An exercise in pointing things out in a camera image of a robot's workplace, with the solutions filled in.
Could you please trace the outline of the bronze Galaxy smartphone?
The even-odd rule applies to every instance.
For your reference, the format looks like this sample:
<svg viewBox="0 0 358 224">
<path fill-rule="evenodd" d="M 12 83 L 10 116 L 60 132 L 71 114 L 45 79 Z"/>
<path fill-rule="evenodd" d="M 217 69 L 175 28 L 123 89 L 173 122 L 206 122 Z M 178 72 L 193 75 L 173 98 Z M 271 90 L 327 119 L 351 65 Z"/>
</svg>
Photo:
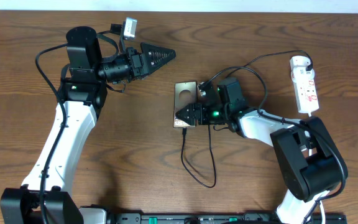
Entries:
<svg viewBox="0 0 358 224">
<path fill-rule="evenodd" d="M 175 84 L 174 94 L 174 110 L 173 110 L 173 127 L 174 128 L 189 128 L 190 125 L 183 120 L 177 118 L 175 113 L 183 109 L 190 103 L 195 103 L 197 99 L 196 82 L 181 82 Z"/>
</svg>

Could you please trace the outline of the white power strip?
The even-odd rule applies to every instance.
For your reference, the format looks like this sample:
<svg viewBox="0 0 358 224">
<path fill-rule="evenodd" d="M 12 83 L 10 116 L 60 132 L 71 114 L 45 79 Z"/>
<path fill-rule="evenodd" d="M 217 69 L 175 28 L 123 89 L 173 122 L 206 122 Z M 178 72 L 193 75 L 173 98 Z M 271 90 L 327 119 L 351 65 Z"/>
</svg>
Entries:
<svg viewBox="0 0 358 224">
<path fill-rule="evenodd" d="M 319 109 L 314 70 L 306 71 L 306 67 L 294 67 L 291 71 L 291 79 L 298 112 L 311 115 Z"/>
</svg>

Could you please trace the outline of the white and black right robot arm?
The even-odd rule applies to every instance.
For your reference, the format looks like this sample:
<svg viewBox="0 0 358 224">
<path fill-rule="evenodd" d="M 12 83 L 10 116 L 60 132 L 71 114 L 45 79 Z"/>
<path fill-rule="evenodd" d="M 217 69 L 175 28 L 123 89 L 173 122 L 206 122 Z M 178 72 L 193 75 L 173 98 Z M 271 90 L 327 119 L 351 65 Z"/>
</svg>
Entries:
<svg viewBox="0 0 358 224">
<path fill-rule="evenodd" d="M 276 209 L 282 223 L 310 223 L 323 200 L 344 189 L 348 169 L 321 119 L 286 119 L 249 106 L 236 78 L 221 80 L 216 88 L 200 85 L 206 99 L 189 103 L 175 116 L 190 126 L 221 125 L 263 142 L 275 151 L 287 192 Z"/>
</svg>

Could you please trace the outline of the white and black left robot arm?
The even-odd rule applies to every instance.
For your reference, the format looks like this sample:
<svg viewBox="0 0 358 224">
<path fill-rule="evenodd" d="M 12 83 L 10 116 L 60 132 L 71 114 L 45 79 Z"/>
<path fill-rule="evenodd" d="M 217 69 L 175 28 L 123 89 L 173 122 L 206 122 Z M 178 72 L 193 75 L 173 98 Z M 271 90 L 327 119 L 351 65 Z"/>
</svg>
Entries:
<svg viewBox="0 0 358 224">
<path fill-rule="evenodd" d="M 67 32 L 69 58 L 61 71 L 54 123 L 42 152 L 18 189 L 0 199 L 5 223 L 114 223 L 106 208 L 77 207 L 73 179 L 85 141 L 95 127 L 109 91 L 118 83 L 142 80 L 172 61 L 172 49 L 141 43 L 126 47 L 134 29 L 128 22 L 96 32 L 80 26 Z"/>
</svg>

